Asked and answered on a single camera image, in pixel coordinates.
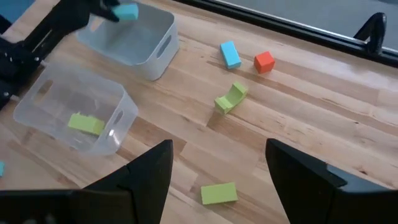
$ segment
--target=green block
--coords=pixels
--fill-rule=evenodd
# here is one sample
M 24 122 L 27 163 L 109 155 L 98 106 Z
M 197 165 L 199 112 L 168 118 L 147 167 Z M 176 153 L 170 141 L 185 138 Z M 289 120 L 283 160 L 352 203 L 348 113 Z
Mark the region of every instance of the green block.
M 240 104 L 246 97 L 248 89 L 246 89 L 239 82 L 235 82 L 229 92 L 222 97 L 218 97 L 214 100 L 216 108 L 223 114 L 230 112 L 236 105 Z
M 204 205 L 238 200 L 235 183 L 218 184 L 201 187 L 201 201 Z
M 68 127 L 90 134 L 100 135 L 105 128 L 105 122 L 93 116 L 75 113 L 70 117 Z

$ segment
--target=storage container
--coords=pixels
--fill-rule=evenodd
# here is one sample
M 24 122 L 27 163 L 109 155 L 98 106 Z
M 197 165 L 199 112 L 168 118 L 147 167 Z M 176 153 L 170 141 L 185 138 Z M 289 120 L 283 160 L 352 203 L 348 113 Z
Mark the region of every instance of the storage container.
M 95 16 L 77 33 L 80 42 L 120 63 L 148 80 L 162 76 L 177 53 L 179 42 L 174 15 L 137 2 L 136 21 L 104 20 L 96 27 Z
M 105 122 L 97 136 L 69 128 L 80 113 Z M 138 114 L 122 85 L 93 72 L 49 64 L 14 110 L 14 119 L 45 132 L 81 152 L 115 153 Z

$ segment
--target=wood grain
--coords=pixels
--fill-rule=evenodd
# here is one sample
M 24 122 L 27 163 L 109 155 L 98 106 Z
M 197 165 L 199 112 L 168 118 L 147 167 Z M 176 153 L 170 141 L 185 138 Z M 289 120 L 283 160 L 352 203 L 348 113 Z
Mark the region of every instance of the wood grain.
M 73 63 L 124 85 L 139 108 L 112 156 L 79 154 L 0 111 L 0 189 L 84 187 L 163 139 L 174 140 L 172 184 L 162 223 L 288 223 L 264 158 L 277 138 L 348 172 L 398 188 L 397 70 L 170 0 L 180 50 L 156 82 L 137 78 L 69 35 L 48 58 Z M 55 4 L 36 0 L 4 36 L 23 39 Z M 226 70 L 219 44 L 233 40 L 243 64 Z M 257 75 L 256 54 L 271 51 L 275 69 Z M 248 97 L 226 116 L 213 100 L 233 82 Z M 235 182 L 239 201 L 202 206 L 202 185 Z

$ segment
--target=small blue object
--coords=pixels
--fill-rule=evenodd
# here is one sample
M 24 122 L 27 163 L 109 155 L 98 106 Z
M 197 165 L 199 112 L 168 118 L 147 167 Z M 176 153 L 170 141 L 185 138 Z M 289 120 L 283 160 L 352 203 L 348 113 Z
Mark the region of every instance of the small blue object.
M 136 3 L 121 4 L 114 7 L 112 11 L 120 20 L 138 19 L 138 5 Z
M 238 52 L 235 49 L 234 42 L 228 41 L 220 45 L 221 53 L 223 53 L 224 61 L 228 69 L 238 68 L 242 62 L 239 59 Z
M 5 166 L 5 164 L 0 161 L 0 177 L 2 177 L 2 174 L 4 172 L 4 166 Z

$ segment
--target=orange cube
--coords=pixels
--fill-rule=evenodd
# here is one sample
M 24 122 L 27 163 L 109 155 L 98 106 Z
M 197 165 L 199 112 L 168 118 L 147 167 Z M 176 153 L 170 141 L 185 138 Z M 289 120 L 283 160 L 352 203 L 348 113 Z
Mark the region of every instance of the orange cube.
M 254 66 L 262 74 L 270 72 L 275 65 L 275 60 L 269 52 L 264 52 L 254 57 Z

